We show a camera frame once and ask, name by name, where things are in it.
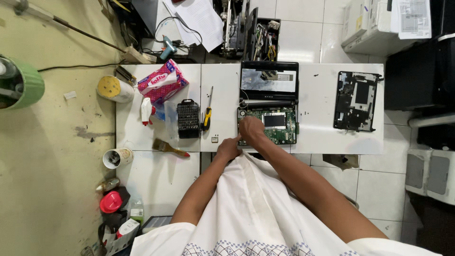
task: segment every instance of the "screwdriver handle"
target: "screwdriver handle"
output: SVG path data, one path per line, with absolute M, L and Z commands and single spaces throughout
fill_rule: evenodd
M 208 107 L 205 111 L 204 123 L 202 124 L 202 131 L 206 132 L 210 128 L 210 117 L 212 116 L 212 108 Z

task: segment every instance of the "yellow sanding disc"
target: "yellow sanding disc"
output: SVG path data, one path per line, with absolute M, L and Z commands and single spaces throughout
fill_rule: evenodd
M 103 77 L 98 83 L 98 92 L 105 97 L 117 96 L 120 91 L 120 81 L 115 77 Z

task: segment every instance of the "white shirt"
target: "white shirt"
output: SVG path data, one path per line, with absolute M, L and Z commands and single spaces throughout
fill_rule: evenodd
M 267 161 L 248 154 L 221 175 L 197 226 L 166 225 L 134 239 L 132 256 L 436 256 L 379 238 L 348 244 L 292 197 Z

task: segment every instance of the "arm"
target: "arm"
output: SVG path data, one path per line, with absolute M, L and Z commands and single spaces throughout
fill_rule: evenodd
M 240 134 L 277 171 L 281 180 L 331 231 L 345 243 L 359 238 L 385 238 L 344 195 L 308 165 L 275 145 L 264 135 L 264 125 L 253 117 L 240 122 Z
M 218 179 L 227 163 L 242 153 L 241 149 L 237 149 L 239 140 L 240 136 L 223 140 L 212 163 L 183 196 L 174 212 L 171 223 L 188 222 L 197 225 L 205 207 L 215 193 Z

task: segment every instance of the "person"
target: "person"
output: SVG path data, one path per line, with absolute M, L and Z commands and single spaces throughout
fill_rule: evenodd
M 147 256 L 433 256 L 391 241 L 308 165 L 244 118 L 176 208 L 171 223 L 134 239 Z M 243 154 L 243 138 L 266 161 Z

